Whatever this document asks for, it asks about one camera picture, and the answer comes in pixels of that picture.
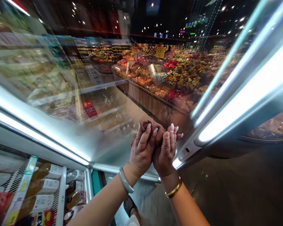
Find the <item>bangle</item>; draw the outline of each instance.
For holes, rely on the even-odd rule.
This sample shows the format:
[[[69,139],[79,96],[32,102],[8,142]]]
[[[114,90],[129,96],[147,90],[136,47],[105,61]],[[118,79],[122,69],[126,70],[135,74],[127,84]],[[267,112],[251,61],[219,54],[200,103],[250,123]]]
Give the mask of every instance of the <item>bangle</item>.
[[[177,186],[176,186],[170,193],[167,194],[167,193],[165,192],[166,197],[167,197],[167,198],[172,198],[172,197],[178,192],[178,190],[180,189],[181,185],[182,185],[182,180],[181,180],[181,178],[179,177],[179,183],[177,184]]]

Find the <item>foot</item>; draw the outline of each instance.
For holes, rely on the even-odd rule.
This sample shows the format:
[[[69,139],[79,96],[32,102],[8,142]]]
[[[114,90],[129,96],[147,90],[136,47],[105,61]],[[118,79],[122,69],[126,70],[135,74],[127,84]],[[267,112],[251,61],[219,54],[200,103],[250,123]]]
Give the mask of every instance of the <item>foot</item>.
[[[138,222],[141,222],[141,216],[139,215],[139,212],[137,209],[133,208],[130,212],[130,216],[135,215]]]

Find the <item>store aisle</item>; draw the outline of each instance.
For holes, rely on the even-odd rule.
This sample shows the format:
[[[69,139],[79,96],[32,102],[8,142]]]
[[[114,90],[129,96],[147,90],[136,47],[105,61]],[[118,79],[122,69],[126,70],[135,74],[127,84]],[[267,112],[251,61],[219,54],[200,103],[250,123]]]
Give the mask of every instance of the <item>store aisle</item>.
[[[111,174],[105,174],[107,183]],[[205,158],[180,171],[211,225],[283,225],[283,149],[258,150],[234,159]],[[131,195],[143,225],[177,225],[162,184],[140,180]],[[126,225],[123,206],[117,226]]]

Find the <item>long fingernail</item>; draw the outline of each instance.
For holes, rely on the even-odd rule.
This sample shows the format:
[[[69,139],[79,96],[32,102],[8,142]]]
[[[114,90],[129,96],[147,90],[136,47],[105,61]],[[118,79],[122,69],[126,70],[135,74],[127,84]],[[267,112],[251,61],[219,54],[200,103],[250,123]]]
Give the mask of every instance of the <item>long fingernail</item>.
[[[153,131],[153,135],[155,136],[157,134],[158,128],[155,128]]]

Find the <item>sauce bottle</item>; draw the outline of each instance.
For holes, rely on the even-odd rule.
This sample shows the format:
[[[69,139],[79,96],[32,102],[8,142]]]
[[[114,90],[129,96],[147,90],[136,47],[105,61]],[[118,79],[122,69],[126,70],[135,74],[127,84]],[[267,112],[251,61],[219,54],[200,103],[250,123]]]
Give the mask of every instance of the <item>sauce bottle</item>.
[[[32,181],[49,178],[59,179],[62,175],[62,167],[51,163],[44,163],[38,168],[38,170],[32,175]]]
[[[66,209],[70,210],[76,205],[86,204],[86,191],[75,191],[66,198]]]
[[[45,211],[53,206],[53,195],[36,195],[24,199],[17,221],[31,213]]]
[[[83,182],[74,180],[68,184],[68,188],[66,189],[65,195],[68,196],[75,191],[83,191],[84,185]]]
[[[53,179],[39,179],[30,183],[26,197],[39,194],[53,194],[59,188],[59,181]]]
[[[64,216],[64,221],[66,224],[84,207],[85,205],[72,207]]]

